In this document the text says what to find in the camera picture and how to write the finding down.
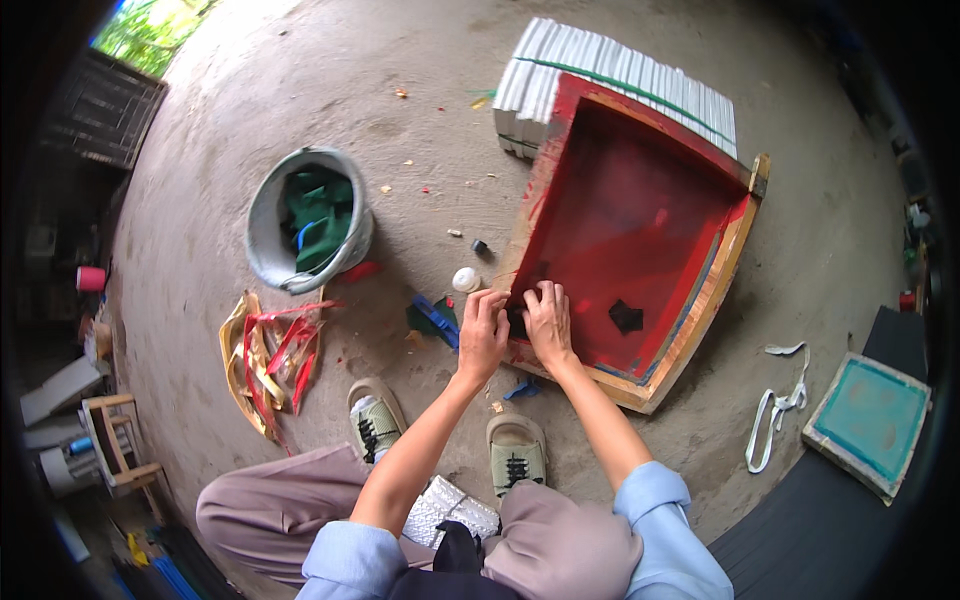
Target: red cup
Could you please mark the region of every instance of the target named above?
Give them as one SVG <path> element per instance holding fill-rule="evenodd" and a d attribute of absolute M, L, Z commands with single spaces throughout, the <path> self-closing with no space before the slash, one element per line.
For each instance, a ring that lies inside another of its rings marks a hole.
<path fill-rule="evenodd" d="M 99 267 L 77 267 L 77 289 L 81 292 L 103 292 L 107 272 Z"/>

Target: small white container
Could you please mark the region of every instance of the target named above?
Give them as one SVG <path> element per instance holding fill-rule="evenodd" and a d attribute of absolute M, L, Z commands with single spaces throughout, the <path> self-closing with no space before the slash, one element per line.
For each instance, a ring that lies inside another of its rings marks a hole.
<path fill-rule="evenodd" d="M 480 288 L 480 275 L 472 267 L 464 267 L 453 275 L 453 289 L 469 294 Z"/>

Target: white strap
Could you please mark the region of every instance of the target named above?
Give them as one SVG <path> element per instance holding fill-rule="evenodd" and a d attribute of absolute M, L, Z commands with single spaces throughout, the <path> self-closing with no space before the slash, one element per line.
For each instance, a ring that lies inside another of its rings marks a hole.
<path fill-rule="evenodd" d="M 797 385 L 794 386 L 793 392 L 790 396 L 777 396 L 773 390 L 767 390 L 763 393 L 763 396 L 760 398 L 760 403 L 756 407 L 756 419 L 754 420 L 754 430 L 750 434 L 750 441 L 747 442 L 747 470 L 751 473 L 759 473 L 764 470 L 767 466 L 767 463 L 770 461 L 770 452 L 773 449 L 774 441 L 774 430 L 780 431 L 780 428 L 783 426 L 783 413 L 790 410 L 794 406 L 798 410 L 803 410 L 806 406 L 806 383 L 804 378 L 806 377 L 806 368 L 810 366 L 810 346 L 804 342 L 800 342 L 796 346 L 790 348 L 784 348 L 780 346 L 768 346 L 764 349 L 767 354 L 774 354 L 776 356 L 791 356 L 794 352 L 800 348 L 804 349 L 804 370 L 800 372 L 800 380 L 797 381 Z M 760 459 L 760 464 L 757 467 L 754 467 L 754 450 L 756 449 L 756 432 L 760 428 L 760 421 L 763 419 L 763 412 L 767 408 L 767 400 L 770 398 L 774 399 L 774 409 L 770 413 L 770 426 L 767 428 L 767 443 L 763 447 L 763 458 Z"/>

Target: red plastic scrap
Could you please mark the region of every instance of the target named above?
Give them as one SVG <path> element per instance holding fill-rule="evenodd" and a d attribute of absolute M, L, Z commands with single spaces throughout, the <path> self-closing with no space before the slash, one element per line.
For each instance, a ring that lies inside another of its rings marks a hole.
<path fill-rule="evenodd" d="M 283 449 L 286 450 L 287 456 L 293 456 L 293 452 L 290 451 L 290 447 L 287 445 L 286 440 L 283 436 L 283 430 L 280 429 L 280 426 L 276 423 L 274 419 L 274 410 L 266 405 L 263 401 L 263 396 L 260 395 L 259 390 L 257 390 L 256 382 L 253 380 L 253 374 L 250 371 L 250 338 L 253 334 L 253 328 L 256 326 L 256 323 L 259 315 L 247 315 L 247 319 L 244 320 L 243 326 L 243 377 L 247 381 L 247 387 L 250 388 L 250 394 L 253 396 L 253 406 L 256 407 L 256 410 L 260 413 L 260 416 L 263 417 L 263 420 L 266 421 L 267 427 L 274 432 L 276 440 L 280 442 L 280 445 L 283 446 Z"/>
<path fill-rule="evenodd" d="M 348 271 L 344 271 L 340 275 L 341 283 L 353 283 L 354 281 L 359 281 L 364 277 L 369 277 L 374 273 L 380 273 L 383 271 L 383 265 L 378 262 L 373 262 L 372 260 L 365 260 L 356 267 Z"/>
<path fill-rule="evenodd" d="M 254 380 L 253 374 L 250 369 L 250 346 L 251 346 L 251 336 L 253 334 L 253 328 L 256 327 L 256 324 L 260 322 L 272 321 L 273 319 L 276 319 L 276 317 L 280 315 L 302 312 L 306 310 L 313 310 L 316 308 L 328 308 L 331 306 L 344 306 L 344 303 L 340 300 L 324 300 L 322 302 L 304 304 L 303 306 L 298 306 L 296 308 L 286 308 L 284 310 L 277 310 L 275 312 L 270 312 L 270 313 L 260 313 L 258 315 L 247 315 L 247 318 L 244 320 L 244 328 L 243 328 L 244 380 L 247 382 L 247 387 L 250 388 L 250 393 L 251 393 L 251 396 L 253 397 L 253 406 L 256 407 L 257 412 L 259 412 L 260 416 L 263 417 L 263 420 L 264 422 L 266 422 L 267 427 L 274 432 L 274 435 L 276 436 L 276 440 L 280 443 L 281 446 L 283 446 L 283 449 L 286 450 L 288 456 L 293 456 L 294 452 L 291 451 L 290 446 L 287 444 L 287 441 L 284 438 L 283 430 L 280 429 L 279 424 L 276 422 L 276 419 L 274 418 L 274 410 L 271 407 L 267 406 L 266 402 L 264 402 L 263 396 L 260 394 L 260 391 L 257 388 L 257 382 Z M 313 331 L 309 333 L 309 335 L 311 336 L 317 334 L 317 327 L 313 324 L 309 324 L 305 319 L 305 317 L 303 317 L 302 315 L 294 319 L 294 322 L 290 325 L 291 330 L 295 329 L 294 325 L 297 324 L 297 322 L 300 322 L 300 325 L 298 325 L 297 330 L 295 330 L 294 334 L 291 335 L 290 330 L 288 330 L 286 336 L 284 336 L 283 342 L 281 342 L 280 344 L 283 347 L 283 349 L 286 349 L 284 344 L 289 346 L 291 340 L 293 340 L 294 337 L 307 335 L 307 333 L 304 332 L 305 329 L 307 330 L 309 328 L 313 329 Z M 316 351 L 311 353 L 310 356 L 313 357 L 315 354 L 316 354 Z M 271 359 L 270 365 L 268 365 L 267 367 L 268 372 L 270 372 L 271 366 L 274 367 L 274 371 L 279 367 L 279 363 L 281 361 L 276 359 L 278 356 L 282 356 L 282 352 L 280 351 L 280 348 L 277 349 L 277 353 Z M 312 365 L 313 358 L 309 358 L 308 361 L 304 361 L 304 364 L 306 364 L 306 362 L 309 362 Z M 298 404 L 300 403 L 300 394 L 302 393 L 303 387 L 305 387 L 305 385 L 306 385 L 306 377 L 303 379 L 302 386 L 301 386 L 300 375 L 298 374 L 298 382 L 297 382 L 297 390 L 296 390 L 297 393 L 295 393 L 296 402 L 293 402 L 293 401 L 291 402 L 294 404 L 295 412 L 297 410 Z"/>
<path fill-rule="evenodd" d="M 303 395 L 303 390 L 306 388 L 307 381 L 310 379 L 310 370 L 316 358 L 316 351 L 307 354 L 306 360 L 303 361 L 303 364 L 300 365 L 300 370 L 297 372 L 297 387 L 294 389 L 294 397 L 290 400 L 290 403 L 294 407 L 294 415 L 300 414 L 300 396 Z"/>
<path fill-rule="evenodd" d="M 283 364 L 283 358 L 286 356 L 287 348 L 290 346 L 291 342 L 295 340 L 303 340 L 305 338 L 312 338 L 317 335 L 317 326 L 311 323 L 308 323 L 306 317 L 300 315 L 290 324 L 290 328 L 287 329 L 286 335 L 283 336 L 283 341 L 280 342 L 279 348 L 276 349 L 276 353 L 270 359 L 270 363 L 267 365 L 267 374 L 272 375 L 280 368 L 280 365 Z"/>

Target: metal bucket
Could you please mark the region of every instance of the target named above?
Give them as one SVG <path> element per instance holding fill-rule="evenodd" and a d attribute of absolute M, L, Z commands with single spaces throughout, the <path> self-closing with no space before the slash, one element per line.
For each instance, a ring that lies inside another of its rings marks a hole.
<path fill-rule="evenodd" d="M 289 213 L 282 199 L 287 175 L 309 165 L 335 171 L 353 185 L 353 213 L 347 239 L 316 274 L 297 272 L 297 256 L 285 243 L 280 230 L 280 224 Z M 356 165 L 347 155 L 333 148 L 305 147 L 281 160 L 256 190 L 247 213 L 247 260 L 256 276 L 264 283 L 295 296 L 315 290 L 338 273 L 358 265 L 373 241 L 373 214 L 367 206 L 364 190 L 363 178 Z"/>

